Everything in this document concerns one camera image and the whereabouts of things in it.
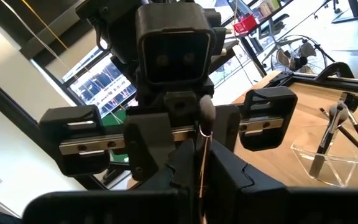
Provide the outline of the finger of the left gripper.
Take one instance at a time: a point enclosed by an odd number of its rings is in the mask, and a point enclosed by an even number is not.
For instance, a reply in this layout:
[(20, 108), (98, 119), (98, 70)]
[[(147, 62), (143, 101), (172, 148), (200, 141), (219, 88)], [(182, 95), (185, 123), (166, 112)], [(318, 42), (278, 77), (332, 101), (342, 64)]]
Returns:
[(234, 150), (239, 132), (241, 114), (236, 105), (216, 106), (216, 120), (213, 128), (213, 139), (228, 150)]
[(129, 115), (124, 122), (125, 149), (132, 177), (146, 181), (165, 167), (175, 150), (167, 113)]

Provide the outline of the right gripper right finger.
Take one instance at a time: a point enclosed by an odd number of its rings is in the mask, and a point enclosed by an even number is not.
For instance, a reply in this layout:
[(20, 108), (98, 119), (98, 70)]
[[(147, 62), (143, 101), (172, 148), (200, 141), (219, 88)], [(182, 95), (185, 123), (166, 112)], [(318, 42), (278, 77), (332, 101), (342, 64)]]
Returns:
[(207, 224), (358, 224), (358, 189), (289, 187), (213, 141)]

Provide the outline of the black frame clamp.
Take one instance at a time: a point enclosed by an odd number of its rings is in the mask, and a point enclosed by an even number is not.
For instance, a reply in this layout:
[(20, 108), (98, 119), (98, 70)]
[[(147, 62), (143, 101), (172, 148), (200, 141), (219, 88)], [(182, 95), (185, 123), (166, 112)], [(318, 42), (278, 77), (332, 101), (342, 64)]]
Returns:
[(348, 64), (344, 62), (334, 62), (323, 69), (321, 73), (316, 76), (314, 81), (316, 83), (322, 83), (327, 79), (327, 77), (333, 75), (339, 78), (354, 78), (354, 74)]

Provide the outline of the large office window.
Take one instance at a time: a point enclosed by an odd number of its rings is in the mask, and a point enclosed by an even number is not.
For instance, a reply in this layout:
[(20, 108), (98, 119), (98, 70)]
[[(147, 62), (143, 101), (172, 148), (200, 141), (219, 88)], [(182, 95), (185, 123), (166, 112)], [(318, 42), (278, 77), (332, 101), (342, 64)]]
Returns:
[[(232, 49), (235, 56), (209, 75), (216, 90), (213, 100), (216, 105), (234, 101), (262, 79), (242, 44)], [(96, 105), (102, 119), (111, 118), (116, 124), (124, 119), (123, 109), (136, 106), (138, 102), (134, 85), (112, 63), (111, 56), (95, 47), (63, 77), (63, 81), (83, 104)]]

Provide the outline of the red storage bin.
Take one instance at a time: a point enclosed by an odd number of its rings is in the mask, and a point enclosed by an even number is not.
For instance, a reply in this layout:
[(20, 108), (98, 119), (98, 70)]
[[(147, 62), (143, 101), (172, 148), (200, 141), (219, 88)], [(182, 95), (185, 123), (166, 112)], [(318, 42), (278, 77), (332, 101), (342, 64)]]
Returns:
[(247, 14), (240, 17), (240, 20), (234, 24), (234, 30), (238, 34), (245, 34), (257, 27), (257, 22), (253, 14)]

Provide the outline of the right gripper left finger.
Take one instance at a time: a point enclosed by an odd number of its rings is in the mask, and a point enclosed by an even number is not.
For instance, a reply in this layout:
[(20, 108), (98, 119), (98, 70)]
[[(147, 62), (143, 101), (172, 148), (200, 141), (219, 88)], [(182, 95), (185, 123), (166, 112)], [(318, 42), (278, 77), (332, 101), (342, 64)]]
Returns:
[(52, 192), (25, 208), (23, 224), (198, 224), (195, 145), (184, 141), (164, 168), (132, 190)]

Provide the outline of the black aluminium table frame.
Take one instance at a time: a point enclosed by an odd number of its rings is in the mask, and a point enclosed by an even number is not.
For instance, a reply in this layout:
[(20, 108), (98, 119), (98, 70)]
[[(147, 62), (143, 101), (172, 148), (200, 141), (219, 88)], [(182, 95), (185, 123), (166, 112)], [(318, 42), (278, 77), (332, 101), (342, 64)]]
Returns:
[(317, 82), (315, 81), (316, 77), (316, 75), (305, 73), (280, 72), (278, 75), (272, 78), (264, 86), (264, 88), (275, 86), (289, 87), (294, 83), (303, 83), (307, 85), (358, 93), (358, 79), (327, 77), (325, 80)]

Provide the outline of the black floor fan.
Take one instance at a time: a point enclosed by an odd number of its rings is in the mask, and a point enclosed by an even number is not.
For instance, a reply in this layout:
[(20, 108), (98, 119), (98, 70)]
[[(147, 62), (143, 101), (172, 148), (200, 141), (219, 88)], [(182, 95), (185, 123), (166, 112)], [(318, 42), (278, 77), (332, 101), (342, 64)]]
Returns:
[(270, 56), (270, 68), (282, 72), (319, 74), (333, 62), (321, 44), (306, 35), (283, 37)]

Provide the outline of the thin black pencil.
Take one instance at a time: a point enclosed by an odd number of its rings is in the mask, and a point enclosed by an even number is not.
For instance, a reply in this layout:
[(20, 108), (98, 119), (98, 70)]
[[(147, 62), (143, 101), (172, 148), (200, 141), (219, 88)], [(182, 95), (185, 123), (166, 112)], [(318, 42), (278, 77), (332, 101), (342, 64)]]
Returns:
[(204, 218), (204, 195), (207, 187), (208, 157), (213, 139), (213, 126), (216, 119), (216, 107), (213, 105), (210, 95), (200, 99), (199, 132), (201, 140), (200, 151), (200, 174), (198, 187), (198, 216), (200, 223)]

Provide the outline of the clear acrylic brush organizer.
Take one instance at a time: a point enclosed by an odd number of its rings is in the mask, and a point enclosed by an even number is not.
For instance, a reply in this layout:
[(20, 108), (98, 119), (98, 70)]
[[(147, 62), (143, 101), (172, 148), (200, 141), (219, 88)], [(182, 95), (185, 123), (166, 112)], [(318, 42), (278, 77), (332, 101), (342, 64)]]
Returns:
[(311, 179), (326, 185), (342, 188), (358, 188), (358, 134), (350, 124), (336, 131), (330, 146), (324, 154), (318, 154), (325, 126), (310, 126), (302, 130), (291, 145), (304, 172)]

